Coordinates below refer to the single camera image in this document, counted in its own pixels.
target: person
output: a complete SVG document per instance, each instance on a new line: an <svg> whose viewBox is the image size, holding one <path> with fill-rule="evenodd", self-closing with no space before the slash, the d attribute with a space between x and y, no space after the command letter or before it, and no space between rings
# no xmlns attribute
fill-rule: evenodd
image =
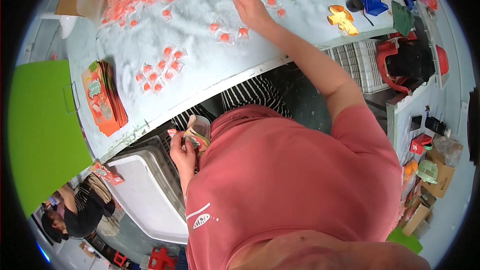
<svg viewBox="0 0 480 270"><path fill-rule="evenodd" d="M277 24L260 0L233 0L241 20L290 56L326 98L331 135L291 119L271 82L251 78L221 93L211 143L198 165L189 138L171 140L189 228L190 269L430 269L398 243L402 170L352 78Z"/></svg>
<svg viewBox="0 0 480 270"><path fill-rule="evenodd" d="M42 215L42 227L55 242L61 243L69 237L83 238L96 230L102 216L111 217L115 203L110 191L101 180L90 174L78 185L75 193L64 184L54 196L56 209L46 210Z"/></svg>

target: hand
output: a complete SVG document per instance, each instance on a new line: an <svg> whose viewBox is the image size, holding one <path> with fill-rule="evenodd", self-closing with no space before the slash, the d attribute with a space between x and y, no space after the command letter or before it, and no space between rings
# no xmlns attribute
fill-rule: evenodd
<svg viewBox="0 0 480 270"><path fill-rule="evenodd" d="M263 34L266 29L276 25L260 0L233 0L233 4L243 23L257 33Z"/></svg>
<svg viewBox="0 0 480 270"><path fill-rule="evenodd" d="M184 131L179 131L173 135L170 142L170 157L175 165L177 165L178 174L180 174L180 180L189 181L195 174L195 165L197 163L197 155L192 145L190 138L185 138L185 148L182 149L182 137Z"/></svg>

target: white plastic crate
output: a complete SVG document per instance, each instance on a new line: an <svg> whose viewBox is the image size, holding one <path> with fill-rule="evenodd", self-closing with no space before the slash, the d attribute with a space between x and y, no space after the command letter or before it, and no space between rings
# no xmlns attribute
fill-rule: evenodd
<svg viewBox="0 0 480 270"><path fill-rule="evenodd" d="M364 94L372 94L389 86L383 81L377 65L378 39L365 39L333 47L327 55L348 72Z"/></svg>

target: pink cloth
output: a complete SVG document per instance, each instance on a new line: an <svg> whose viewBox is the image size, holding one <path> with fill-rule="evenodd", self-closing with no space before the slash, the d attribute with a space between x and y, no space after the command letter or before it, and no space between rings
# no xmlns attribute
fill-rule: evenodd
<svg viewBox="0 0 480 270"><path fill-rule="evenodd" d="M366 106L341 111L331 136L260 105L212 123L212 143L185 198L190 269L225 269L252 243L300 230L385 241L402 172Z"/></svg>

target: white table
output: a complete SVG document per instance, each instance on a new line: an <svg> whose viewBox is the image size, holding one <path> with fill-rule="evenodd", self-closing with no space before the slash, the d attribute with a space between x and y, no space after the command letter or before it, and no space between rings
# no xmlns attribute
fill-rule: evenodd
<svg viewBox="0 0 480 270"><path fill-rule="evenodd" d="M327 16L331 5L345 6L347 0L280 0L287 18L273 18L300 37L319 48L331 47L393 33L390 11L370 23L360 14L353 14L357 36L343 35L331 26ZM389 6L392 0L383 0ZM236 31L240 18L231 0L177 0L172 4L173 19L161 20L164 4L157 3L141 11L141 20L132 29L118 25L95 30L92 22L80 18L69 38L67 52L71 81L77 92L78 115L95 158L104 162L152 129L202 101L262 72L291 62L279 49L251 31L250 40L234 46L221 44L210 35L208 27L221 17L231 31ZM142 95L135 74L143 63L156 65L168 42L185 47L188 57L180 75L171 80L158 96ZM99 132L87 105L80 74L96 59L114 64L119 96L125 107L128 123L107 137Z"/></svg>

